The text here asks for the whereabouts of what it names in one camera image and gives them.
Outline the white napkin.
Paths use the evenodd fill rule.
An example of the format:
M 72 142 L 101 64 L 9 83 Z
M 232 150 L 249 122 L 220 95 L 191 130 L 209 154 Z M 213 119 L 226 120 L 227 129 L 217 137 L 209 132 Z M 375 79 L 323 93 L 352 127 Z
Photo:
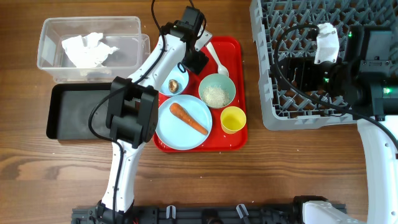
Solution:
M 62 47 L 76 68 L 103 67 L 109 55 L 119 50 L 110 47 L 101 40 L 103 33 L 92 32 L 86 36 L 78 35 L 62 41 Z

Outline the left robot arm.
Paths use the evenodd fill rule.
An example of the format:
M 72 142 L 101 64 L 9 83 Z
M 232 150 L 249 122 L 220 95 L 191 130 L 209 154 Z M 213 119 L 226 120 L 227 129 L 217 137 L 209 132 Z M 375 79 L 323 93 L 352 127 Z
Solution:
M 139 159 L 158 122 L 159 89 L 172 69 L 181 64 L 199 74 L 208 63 L 201 49 L 210 41 L 205 15 L 194 6 L 185 8 L 180 20 L 160 26 L 159 41 L 141 67 L 127 78 L 116 77 L 109 94 L 91 111 L 88 121 L 103 103 L 108 104 L 107 141 L 113 159 L 106 193 L 90 215 L 93 223 L 132 223 L 134 183 Z

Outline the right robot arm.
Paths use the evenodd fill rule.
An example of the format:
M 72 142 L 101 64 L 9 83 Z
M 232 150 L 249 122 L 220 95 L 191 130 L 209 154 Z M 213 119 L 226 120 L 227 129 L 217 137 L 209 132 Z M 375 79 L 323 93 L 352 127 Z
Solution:
M 381 26 L 351 26 L 343 57 L 336 29 L 311 25 L 314 57 L 274 62 L 276 77 L 305 98 L 322 89 L 347 102 L 341 113 L 356 121 L 368 182 L 368 223 L 397 222 L 397 79 L 391 76 L 393 32 Z

